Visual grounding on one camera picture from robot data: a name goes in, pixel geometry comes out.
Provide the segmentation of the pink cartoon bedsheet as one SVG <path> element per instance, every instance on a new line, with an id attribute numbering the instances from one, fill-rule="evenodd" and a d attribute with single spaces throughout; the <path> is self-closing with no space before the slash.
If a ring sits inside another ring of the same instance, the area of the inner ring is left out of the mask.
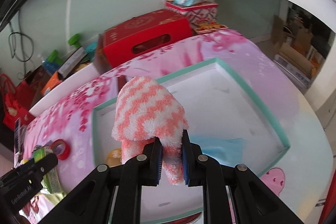
<path id="1" fill-rule="evenodd" d="M 193 36 L 151 51 L 84 84 L 37 116 L 28 126 L 24 158 L 34 147 L 56 139 L 71 147 L 57 166 L 62 188 L 69 192 L 93 170 L 92 112 L 118 94 L 118 78 L 159 79 L 209 59 L 227 63 L 259 96 L 290 141 L 286 154 L 261 177 L 280 199 L 305 220 L 321 198 L 333 169 L 329 141 L 302 93 L 260 49 L 226 29 Z"/>

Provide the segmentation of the green dumbbell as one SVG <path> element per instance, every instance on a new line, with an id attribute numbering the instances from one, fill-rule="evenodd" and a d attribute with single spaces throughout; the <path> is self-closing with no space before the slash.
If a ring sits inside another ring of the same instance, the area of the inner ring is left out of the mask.
<path id="1" fill-rule="evenodd" d="M 81 35 L 79 33 L 72 35 L 66 42 L 66 49 L 60 55 L 58 50 L 53 50 L 49 56 L 47 57 L 46 61 L 49 63 L 54 63 L 56 65 L 62 65 L 64 61 L 72 55 L 76 50 L 81 47 Z"/>

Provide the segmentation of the orange cardboard box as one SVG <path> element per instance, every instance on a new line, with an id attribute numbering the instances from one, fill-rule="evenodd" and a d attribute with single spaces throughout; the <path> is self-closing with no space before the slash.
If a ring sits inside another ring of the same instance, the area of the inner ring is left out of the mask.
<path id="1" fill-rule="evenodd" d="M 58 71 L 56 71 L 48 80 L 48 82 L 45 84 L 44 88 L 41 90 L 41 95 L 45 96 L 50 91 L 52 91 L 52 89 L 60 85 L 62 82 L 63 82 L 62 75 Z"/>

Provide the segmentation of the red white patterned box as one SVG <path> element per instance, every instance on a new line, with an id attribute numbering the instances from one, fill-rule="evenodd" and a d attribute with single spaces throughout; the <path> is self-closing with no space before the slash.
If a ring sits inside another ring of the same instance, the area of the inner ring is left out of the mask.
<path id="1" fill-rule="evenodd" d="M 185 7 L 166 1 L 165 7 L 168 10 L 186 17 L 191 28 L 198 28 L 202 24 L 213 23 L 217 19 L 218 4 L 215 2 L 204 2 Z"/>

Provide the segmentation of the red tape roll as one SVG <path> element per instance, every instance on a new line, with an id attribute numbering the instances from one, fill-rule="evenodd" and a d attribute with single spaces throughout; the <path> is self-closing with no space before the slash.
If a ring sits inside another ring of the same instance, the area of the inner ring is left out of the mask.
<path id="1" fill-rule="evenodd" d="M 59 160 L 66 160 L 70 156 L 70 145 L 63 139 L 57 139 L 51 144 L 53 153 Z"/>

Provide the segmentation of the blue water bottle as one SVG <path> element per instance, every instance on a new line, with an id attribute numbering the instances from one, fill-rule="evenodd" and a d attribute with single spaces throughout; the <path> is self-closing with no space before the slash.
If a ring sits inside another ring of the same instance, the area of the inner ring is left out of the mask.
<path id="1" fill-rule="evenodd" d="M 45 71 L 51 76 L 57 72 L 62 64 L 62 59 L 58 56 L 58 51 L 56 50 L 46 58 L 42 53 L 39 53 L 38 57 L 42 63 L 42 67 L 44 67 Z"/>

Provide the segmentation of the large red gift box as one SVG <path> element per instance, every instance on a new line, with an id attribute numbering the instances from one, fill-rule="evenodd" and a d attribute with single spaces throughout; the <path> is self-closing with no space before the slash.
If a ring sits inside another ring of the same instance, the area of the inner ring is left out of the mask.
<path id="1" fill-rule="evenodd" d="M 167 9 L 133 17 L 102 36 L 102 50 L 111 67 L 193 35 L 186 17 Z"/>

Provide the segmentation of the light blue cloth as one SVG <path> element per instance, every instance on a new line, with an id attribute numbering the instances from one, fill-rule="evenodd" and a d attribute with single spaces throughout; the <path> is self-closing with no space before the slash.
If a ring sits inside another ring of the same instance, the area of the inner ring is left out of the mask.
<path id="1" fill-rule="evenodd" d="M 242 162 L 245 140 L 221 139 L 191 135 L 190 142 L 198 144 L 202 153 L 216 159 L 224 165 L 236 165 Z"/>

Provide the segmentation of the white foam board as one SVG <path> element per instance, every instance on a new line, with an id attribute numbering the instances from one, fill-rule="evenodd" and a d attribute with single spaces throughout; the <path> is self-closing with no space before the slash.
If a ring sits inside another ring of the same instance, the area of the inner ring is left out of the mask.
<path id="1" fill-rule="evenodd" d="M 100 73 L 93 64 L 84 67 L 40 99 L 32 108 L 30 108 L 29 113 L 35 117 L 39 116 L 62 98 L 68 96 L 84 84 L 99 76 Z"/>

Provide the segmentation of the white tray teal rim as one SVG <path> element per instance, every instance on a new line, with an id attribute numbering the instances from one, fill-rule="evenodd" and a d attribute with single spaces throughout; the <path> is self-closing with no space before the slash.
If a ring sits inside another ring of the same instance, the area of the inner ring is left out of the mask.
<path id="1" fill-rule="evenodd" d="M 224 61 L 213 58 L 157 79 L 185 108 L 191 135 L 243 138 L 242 164 L 262 176 L 288 151 L 290 141 L 279 121 L 253 89 Z M 116 97 L 93 109 L 95 165 L 121 143 L 111 137 Z M 164 223 L 202 212 L 201 187 L 173 186 L 162 170 L 157 187 L 142 188 L 141 223 Z"/>

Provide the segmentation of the pink white fuzzy sock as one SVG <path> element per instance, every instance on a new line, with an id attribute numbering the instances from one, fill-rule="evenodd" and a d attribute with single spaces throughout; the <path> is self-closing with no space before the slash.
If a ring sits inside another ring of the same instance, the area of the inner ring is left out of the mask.
<path id="1" fill-rule="evenodd" d="M 112 137 L 121 143 L 122 164 L 142 154 L 145 145 L 158 137 L 169 183 L 183 183 L 182 135 L 188 128 L 183 106 L 154 79 L 136 76 L 120 90 Z"/>

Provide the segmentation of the red felt handbag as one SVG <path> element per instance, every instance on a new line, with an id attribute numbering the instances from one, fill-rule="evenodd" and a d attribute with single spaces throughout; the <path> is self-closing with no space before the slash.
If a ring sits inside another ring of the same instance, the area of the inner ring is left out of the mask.
<path id="1" fill-rule="evenodd" d="M 10 77 L 1 74 L 2 108 L 4 110 L 3 124 L 14 131 L 15 121 L 28 125 L 35 117 L 29 110 L 34 99 L 34 92 L 24 80 L 17 87 Z"/>

